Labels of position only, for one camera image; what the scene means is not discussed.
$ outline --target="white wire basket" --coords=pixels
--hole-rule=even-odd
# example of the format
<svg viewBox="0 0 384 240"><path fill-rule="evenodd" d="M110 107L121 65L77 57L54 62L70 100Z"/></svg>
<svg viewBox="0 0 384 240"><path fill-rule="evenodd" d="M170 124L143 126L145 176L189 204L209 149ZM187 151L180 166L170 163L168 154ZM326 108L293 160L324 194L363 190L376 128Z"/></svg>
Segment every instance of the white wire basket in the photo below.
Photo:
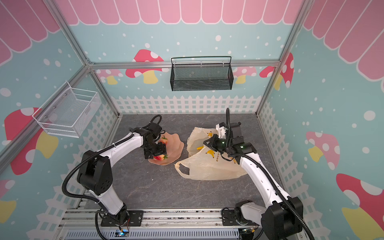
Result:
<svg viewBox="0 0 384 240"><path fill-rule="evenodd" d="M32 117L48 134L80 137L101 105L100 96L66 84L68 88L42 111L50 97Z"/></svg>

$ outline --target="red strawberry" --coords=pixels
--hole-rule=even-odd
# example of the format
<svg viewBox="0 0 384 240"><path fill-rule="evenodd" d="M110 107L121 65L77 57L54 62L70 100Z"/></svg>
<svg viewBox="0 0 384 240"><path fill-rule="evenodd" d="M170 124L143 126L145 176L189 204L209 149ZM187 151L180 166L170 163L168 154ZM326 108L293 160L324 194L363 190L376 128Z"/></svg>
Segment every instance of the red strawberry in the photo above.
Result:
<svg viewBox="0 0 384 240"><path fill-rule="evenodd" d="M159 161L161 161L161 160L164 160L164 159L168 158L168 155L164 155L164 154L162 154L162 155L159 155L159 156L154 156L153 158L154 158L155 160L159 160Z"/></svg>
<svg viewBox="0 0 384 240"><path fill-rule="evenodd" d="M162 137L160 138L159 142L162 142L162 143L164 143L165 145L167 145L168 139L167 139L166 137L162 136Z"/></svg>

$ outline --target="mesh basket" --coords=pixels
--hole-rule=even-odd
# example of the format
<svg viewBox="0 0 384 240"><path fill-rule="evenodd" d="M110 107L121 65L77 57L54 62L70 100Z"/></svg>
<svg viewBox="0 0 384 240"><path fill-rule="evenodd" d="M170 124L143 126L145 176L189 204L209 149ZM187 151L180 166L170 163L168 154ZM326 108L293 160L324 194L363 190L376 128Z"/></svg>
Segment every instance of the mesh basket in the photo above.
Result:
<svg viewBox="0 0 384 240"><path fill-rule="evenodd" d="M171 58L171 62L172 91L232 89L233 73L230 56Z"/></svg>
<svg viewBox="0 0 384 240"><path fill-rule="evenodd" d="M80 137L100 105L98 92L68 87L44 111L41 106L32 116L48 134Z"/></svg>

